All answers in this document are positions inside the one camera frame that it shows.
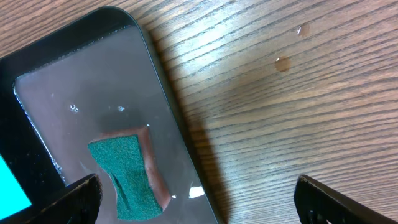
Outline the black water tray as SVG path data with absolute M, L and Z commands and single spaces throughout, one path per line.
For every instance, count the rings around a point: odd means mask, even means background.
M 124 221 L 88 144 L 142 126 L 171 201 L 158 217 Z M 156 52 L 117 7 L 96 9 L 1 59 L 1 157 L 32 203 L 2 223 L 25 223 L 90 174 L 103 194 L 95 223 L 223 221 Z

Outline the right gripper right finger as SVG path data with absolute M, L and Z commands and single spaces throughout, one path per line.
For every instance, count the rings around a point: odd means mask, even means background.
M 294 203 L 301 223 L 397 224 L 307 175 L 297 179 Z

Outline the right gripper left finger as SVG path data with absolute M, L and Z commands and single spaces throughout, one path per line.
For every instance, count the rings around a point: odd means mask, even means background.
M 95 224 L 102 195 L 98 175 L 87 175 L 63 189 L 59 196 L 38 212 L 34 212 L 25 223 Z

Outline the teal plastic tray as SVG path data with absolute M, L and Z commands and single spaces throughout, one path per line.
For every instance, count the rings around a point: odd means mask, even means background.
M 2 157 L 0 167 L 0 219 L 3 220 L 32 203 Z

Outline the green scrubbing sponge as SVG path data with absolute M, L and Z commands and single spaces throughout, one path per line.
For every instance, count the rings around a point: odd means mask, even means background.
M 171 195 L 158 171 L 147 126 L 105 134 L 91 141 L 88 150 L 112 180 L 118 219 L 146 221 L 165 211 Z

